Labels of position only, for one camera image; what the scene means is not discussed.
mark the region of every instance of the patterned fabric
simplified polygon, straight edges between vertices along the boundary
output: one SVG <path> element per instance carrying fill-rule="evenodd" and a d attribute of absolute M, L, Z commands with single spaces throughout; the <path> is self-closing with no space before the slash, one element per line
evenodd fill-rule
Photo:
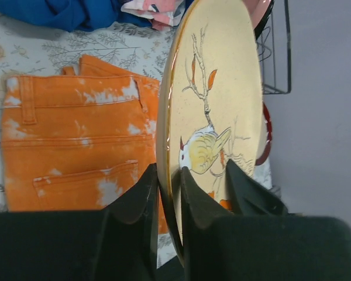
<path fill-rule="evenodd" d="M 77 64 L 83 54 L 161 81 L 174 32 L 175 29 L 158 32 L 115 23 L 92 33 L 67 33 L 28 25 L 0 14 L 0 123 L 8 77 L 60 74 L 65 66 Z M 268 189 L 271 187 L 269 160 L 255 168 L 254 178 Z M 0 144 L 0 211 L 5 210 Z M 160 234 L 157 265 L 161 266 L 175 255 L 169 234 Z"/>
<path fill-rule="evenodd" d="M 122 5 L 121 11 L 150 19 L 153 28 L 166 30 L 180 23 L 185 0 L 131 0 Z"/>

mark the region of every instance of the gray wall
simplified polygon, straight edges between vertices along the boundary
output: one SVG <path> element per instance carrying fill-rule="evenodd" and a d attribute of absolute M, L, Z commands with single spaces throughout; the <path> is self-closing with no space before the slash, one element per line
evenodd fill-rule
<path fill-rule="evenodd" d="M 266 96 L 273 183 L 290 211 L 351 226 L 351 0 L 289 0 L 293 90 Z"/>

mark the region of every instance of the orange jeans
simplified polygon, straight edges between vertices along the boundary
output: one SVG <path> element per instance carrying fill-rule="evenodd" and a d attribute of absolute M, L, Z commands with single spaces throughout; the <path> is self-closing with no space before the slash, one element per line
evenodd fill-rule
<path fill-rule="evenodd" d="M 159 82 L 83 56 L 80 75 L 12 77 L 2 116 L 10 211 L 96 210 L 156 161 Z M 159 233 L 167 227 L 162 206 Z"/>

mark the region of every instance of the bird illustration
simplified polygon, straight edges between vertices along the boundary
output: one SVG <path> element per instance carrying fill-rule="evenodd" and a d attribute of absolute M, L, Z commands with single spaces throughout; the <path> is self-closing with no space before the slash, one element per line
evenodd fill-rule
<path fill-rule="evenodd" d="M 197 130 L 183 144 L 180 142 L 180 167 L 188 167 L 197 174 L 204 174 L 219 157 L 225 143 L 231 135 L 230 127 L 218 135 L 214 127 L 208 126 Z"/>

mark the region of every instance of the blue fabric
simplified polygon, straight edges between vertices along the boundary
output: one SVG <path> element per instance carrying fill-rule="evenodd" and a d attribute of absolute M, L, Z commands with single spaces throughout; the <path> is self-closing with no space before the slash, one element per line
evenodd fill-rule
<path fill-rule="evenodd" d="M 186 0 L 186 10 L 188 9 L 188 7 L 190 7 L 193 1 L 194 0 Z"/>
<path fill-rule="evenodd" d="M 93 31 L 115 21 L 148 27 L 148 19 L 121 12 L 122 0 L 0 0 L 0 13 L 66 31 Z"/>

